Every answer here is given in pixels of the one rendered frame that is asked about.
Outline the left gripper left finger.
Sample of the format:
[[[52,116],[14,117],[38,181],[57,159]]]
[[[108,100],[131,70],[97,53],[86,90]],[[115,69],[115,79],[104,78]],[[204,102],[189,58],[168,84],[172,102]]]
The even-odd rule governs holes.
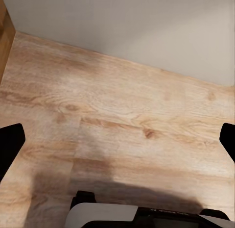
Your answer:
[[[0,182],[25,142],[21,123],[0,128]]]

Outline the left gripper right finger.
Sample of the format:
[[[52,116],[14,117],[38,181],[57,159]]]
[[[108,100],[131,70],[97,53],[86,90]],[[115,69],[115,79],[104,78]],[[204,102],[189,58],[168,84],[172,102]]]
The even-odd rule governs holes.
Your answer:
[[[235,125],[224,123],[219,140],[235,162]]]

